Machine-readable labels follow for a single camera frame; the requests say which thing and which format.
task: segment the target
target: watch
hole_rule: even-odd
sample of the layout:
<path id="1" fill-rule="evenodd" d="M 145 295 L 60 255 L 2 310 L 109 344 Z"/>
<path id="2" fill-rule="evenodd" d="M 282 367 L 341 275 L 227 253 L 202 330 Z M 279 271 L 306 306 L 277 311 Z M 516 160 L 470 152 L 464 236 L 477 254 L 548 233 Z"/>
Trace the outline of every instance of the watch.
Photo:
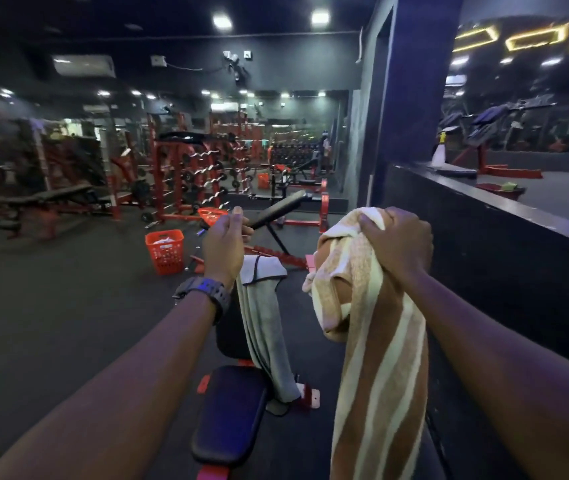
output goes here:
<path id="1" fill-rule="evenodd" d="M 227 312 L 231 304 L 231 295 L 224 285 L 220 282 L 210 280 L 209 278 L 194 276 L 178 286 L 173 295 L 176 304 L 191 291 L 200 291 L 211 299 L 217 309 L 215 320 L 213 321 L 213 324 L 216 325 L 220 321 L 220 318 Z"/>

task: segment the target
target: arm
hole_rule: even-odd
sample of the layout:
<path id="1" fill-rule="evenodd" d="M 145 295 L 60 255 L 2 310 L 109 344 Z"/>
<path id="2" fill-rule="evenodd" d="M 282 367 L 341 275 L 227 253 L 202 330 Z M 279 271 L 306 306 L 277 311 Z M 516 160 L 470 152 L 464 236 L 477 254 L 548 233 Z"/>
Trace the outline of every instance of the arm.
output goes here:
<path id="1" fill-rule="evenodd" d="M 242 216 L 204 242 L 205 275 L 232 288 Z M 211 330 L 215 306 L 189 293 L 128 352 L 29 430 L 0 459 L 0 479 L 134 479 L 150 466 Z"/>
<path id="2" fill-rule="evenodd" d="M 422 311 L 466 389 L 525 471 L 534 479 L 568 479 L 569 361 L 429 276 L 430 226 L 413 214 L 388 212 L 392 224 L 386 231 L 363 223 L 381 265 Z"/>

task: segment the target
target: orange basket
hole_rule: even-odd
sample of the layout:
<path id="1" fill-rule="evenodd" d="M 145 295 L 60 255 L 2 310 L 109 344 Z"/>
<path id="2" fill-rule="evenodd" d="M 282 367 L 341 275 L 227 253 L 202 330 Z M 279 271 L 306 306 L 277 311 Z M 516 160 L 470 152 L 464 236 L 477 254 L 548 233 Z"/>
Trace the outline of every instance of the orange basket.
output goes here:
<path id="1" fill-rule="evenodd" d="M 172 242 L 158 242 L 164 239 L 173 239 Z M 180 273 L 182 264 L 182 245 L 184 235 L 179 230 L 164 230 L 151 232 L 144 241 L 151 255 L 153 266 L 159 275 Z"/>
<path id="2" fill-rule="evenodd" d="M 257 174 L 257 188 L 262 190 L 269 190 L 269 174 L 268 173 L 258 173 Z"/>
<path id="3" fill-rule="evenodd" d="M 203 207 L 198 209 L 198 214 L 204 222 L 206 222 L 209 227 L 213 226 L 220 217 L 226 216 L 229 212 L 222 209 L 216 209 L 215 207 Z"/>

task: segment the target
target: towel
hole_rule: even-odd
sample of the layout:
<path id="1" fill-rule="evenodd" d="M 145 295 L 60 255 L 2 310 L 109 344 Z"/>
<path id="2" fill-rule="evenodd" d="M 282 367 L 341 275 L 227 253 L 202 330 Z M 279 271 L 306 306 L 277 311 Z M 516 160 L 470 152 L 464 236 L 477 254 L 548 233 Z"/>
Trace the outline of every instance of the towel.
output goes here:
<path id="1" fill-rule="evenodd" d="M 385 228 L 380 209 L 351 211 L 320 237 L 316 272 L 303 285 L 326 336 L 346 341 L 330 478 L 409 479 L 426 408 L 426 325 L 383 272 L 360 231 L 360 214 Z"/>
<path id="2" fill-rule="evenodd" d="M 300 397 L 300 390 L 289 364 L 282 335 L 280 308 L 275 288 L 286 278 L 280 259 L 265 256 L 245 256 L 236 280 L 240 310 L 247 336 L 251 360 L 272 380 L 275 399 L 290 403 Z M 283 414 L 287 408 L 278 404 L 267 407 L 273 414 Z"/>

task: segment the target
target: gray towel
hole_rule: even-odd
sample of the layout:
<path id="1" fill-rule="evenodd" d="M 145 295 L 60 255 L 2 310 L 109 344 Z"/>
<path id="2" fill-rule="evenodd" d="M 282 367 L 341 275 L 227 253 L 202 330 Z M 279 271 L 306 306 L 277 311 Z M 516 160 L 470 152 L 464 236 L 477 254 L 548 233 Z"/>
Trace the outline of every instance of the gray towel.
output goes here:
<path id="1" fill-rule="evenodd" d="M 251 359 L 271 377 L 275 398 L 281 403 L 300 397 L 289 365 L 275 294 L 276 286 L 286 275 L 278 258 L 245 256 L 236 282 Z"/>

